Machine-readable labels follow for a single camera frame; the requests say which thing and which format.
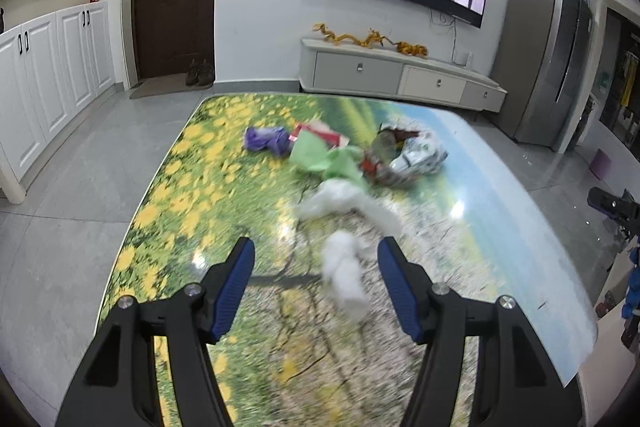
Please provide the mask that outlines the silver printed foil bag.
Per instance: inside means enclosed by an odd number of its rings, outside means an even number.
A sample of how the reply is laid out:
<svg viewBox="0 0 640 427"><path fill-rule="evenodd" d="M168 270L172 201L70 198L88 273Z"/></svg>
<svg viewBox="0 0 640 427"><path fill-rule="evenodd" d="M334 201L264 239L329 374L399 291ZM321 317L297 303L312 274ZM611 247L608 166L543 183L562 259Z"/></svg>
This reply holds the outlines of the silver printed foil bag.
<svg viewBox="0 0 640 427"><path fill-rule="evenodd" d="M435 135L420 134L405 142L390 168L401 174L429 174L438 171L447 157L448 152Z"/></svg>

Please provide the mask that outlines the white plastic bag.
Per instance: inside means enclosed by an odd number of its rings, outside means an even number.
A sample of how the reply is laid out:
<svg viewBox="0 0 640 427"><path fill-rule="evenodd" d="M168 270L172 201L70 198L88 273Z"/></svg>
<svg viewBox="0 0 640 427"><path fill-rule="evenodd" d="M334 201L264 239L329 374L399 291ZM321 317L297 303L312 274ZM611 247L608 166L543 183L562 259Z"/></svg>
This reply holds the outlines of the white plastic bag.
<svg viewBox="0 0 640 427"><path fill-rule="evenodd" d="M321 277L334 303L352 321L361 322L370 309L362 283L361 260L367 258L366 245L356 235L338 230L323 243Z"/></svg>

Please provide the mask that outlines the brown chip bag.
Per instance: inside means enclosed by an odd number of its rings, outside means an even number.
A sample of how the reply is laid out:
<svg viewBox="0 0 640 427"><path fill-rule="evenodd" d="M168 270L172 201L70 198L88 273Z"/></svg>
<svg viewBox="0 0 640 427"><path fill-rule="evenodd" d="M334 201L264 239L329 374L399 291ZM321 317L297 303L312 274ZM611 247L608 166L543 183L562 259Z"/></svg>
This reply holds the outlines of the brown chip bag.
<svg viewBox="0 0 640 427"><path fill-rule="evenodd" d="M409 139L417 138L419 135L418 130L381 127L371 147L379 158L391 161L401 153Z"/></svg>

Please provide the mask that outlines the small purple wrapper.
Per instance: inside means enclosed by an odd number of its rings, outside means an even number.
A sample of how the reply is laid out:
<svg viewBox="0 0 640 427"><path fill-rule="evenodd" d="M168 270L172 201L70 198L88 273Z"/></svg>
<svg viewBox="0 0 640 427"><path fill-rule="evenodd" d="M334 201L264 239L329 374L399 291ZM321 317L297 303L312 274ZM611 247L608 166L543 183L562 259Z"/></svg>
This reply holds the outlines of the small purple wrapper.
<svg viewBox="0 0 640 427"><path fill-rule="evenodd" d="M293 142L283 127L247 127L244 132L244 148L250 152L269 152L277 157L291 154Z"/></svg>

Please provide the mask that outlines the pink tissue pack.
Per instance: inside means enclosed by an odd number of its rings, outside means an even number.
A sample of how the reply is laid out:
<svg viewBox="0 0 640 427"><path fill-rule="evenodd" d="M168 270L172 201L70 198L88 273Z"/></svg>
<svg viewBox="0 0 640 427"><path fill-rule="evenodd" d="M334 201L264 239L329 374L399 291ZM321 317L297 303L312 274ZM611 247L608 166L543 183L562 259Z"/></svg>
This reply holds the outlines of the pink tissue pack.
<svg viewBox="0 0 640 427"><path fill-rule="evenodd" d="M321 120L311 120L308 122L299 122L290 134L290 140L296 141L299 133L302 131L310 132L317 135L329 148L342 147L349 144L346 135L333 130L330 126Z"/></svg>

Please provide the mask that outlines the green paper sheet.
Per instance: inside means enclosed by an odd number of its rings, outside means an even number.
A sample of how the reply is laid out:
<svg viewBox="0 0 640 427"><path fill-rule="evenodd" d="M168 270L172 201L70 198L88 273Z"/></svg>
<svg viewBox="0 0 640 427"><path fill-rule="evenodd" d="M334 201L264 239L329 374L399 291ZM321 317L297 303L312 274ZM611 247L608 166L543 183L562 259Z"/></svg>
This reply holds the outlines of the green paper sheet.
<svg viewBox="0 0 640 427"><path fill-rule="evenodd" d="M346 145L329 148L326 141L308 130L299 132L288 156L296 169L316 174L323 181L344 179L366 187L367 181L360 169L363 159L364 153L360 147Z"/></svg>

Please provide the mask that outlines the grey refrigerator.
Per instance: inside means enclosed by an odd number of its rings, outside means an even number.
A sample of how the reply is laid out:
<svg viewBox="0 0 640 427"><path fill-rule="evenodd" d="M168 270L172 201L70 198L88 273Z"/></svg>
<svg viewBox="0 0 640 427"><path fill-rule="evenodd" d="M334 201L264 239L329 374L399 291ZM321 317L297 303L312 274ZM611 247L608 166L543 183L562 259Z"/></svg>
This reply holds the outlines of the grey refrigerator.
<svg viewBox="0 0 640 427"><path fill-rule="evenodd" d="M557 150L578 95L592 15L586 0L508 0L491 78L506 90L494 124Z"/></svg>

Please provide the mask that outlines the golden dragon ornament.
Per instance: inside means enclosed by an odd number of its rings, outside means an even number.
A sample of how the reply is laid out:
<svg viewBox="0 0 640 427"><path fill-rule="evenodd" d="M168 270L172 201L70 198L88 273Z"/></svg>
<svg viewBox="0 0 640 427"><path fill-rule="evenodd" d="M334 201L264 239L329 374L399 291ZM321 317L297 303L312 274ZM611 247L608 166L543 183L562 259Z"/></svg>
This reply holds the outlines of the golden dragon ornament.
<svg viewBox="0 0 640 427"><path fill-rule="evenodd" d="M420 58L428 57L428 49L423 44L393 41L391 38L382 35L379 31L374 29L370 29L367 37L363 39L359 39L351 34L336 34L334 31L329 29L325 23L315 23L314 26L312 26L312 30L321 34L324 41L333 43L336 46L343 43L349 43L354 46L360 46L360 48L373 49L375 46L380 46L382 48L386 44L389 44L397 53L402 55Z"/></svg>

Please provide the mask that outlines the pair of dark shoes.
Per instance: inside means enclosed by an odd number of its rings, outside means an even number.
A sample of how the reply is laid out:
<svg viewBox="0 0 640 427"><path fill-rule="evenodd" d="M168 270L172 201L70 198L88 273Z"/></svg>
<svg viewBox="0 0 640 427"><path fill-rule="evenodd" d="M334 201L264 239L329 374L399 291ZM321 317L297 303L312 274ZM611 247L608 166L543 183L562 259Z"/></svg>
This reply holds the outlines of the pair of dark shoes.
<svg viewBox="0 0 640 427"><path fill-rule="evenodd" d="M186 87L209 87L215 81L214 66L204 60L201 63L193 61L186 72Z"/></svg>

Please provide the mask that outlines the white TV console cabinet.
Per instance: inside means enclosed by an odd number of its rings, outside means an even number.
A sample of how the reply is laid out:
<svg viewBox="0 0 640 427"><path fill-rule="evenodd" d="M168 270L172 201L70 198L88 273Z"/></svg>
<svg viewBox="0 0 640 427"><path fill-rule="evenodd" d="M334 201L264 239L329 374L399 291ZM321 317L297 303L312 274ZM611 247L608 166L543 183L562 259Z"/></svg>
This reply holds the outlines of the white TV console cabinet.
<svg viewBox="0 0 640 427"><path fill-rule="evenodd" d="M499 113L506 90L472 70L354 44L304 39L299 83L305 91L392 98Z"/></svg>

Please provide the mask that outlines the white lower shoe cabinets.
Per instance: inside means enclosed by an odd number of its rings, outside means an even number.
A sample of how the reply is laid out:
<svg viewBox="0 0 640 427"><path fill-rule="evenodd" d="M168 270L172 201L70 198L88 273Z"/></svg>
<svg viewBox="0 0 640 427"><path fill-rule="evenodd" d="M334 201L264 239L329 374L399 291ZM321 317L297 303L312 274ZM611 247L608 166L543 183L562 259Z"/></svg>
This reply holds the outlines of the white lower shoe cabinets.
<svg viewBox="0 0 640 427"><path fill-rule="evenodd" d="M108 5L72 6L1 35L1 150L22 179L47 145L115 82Z"/></svg>

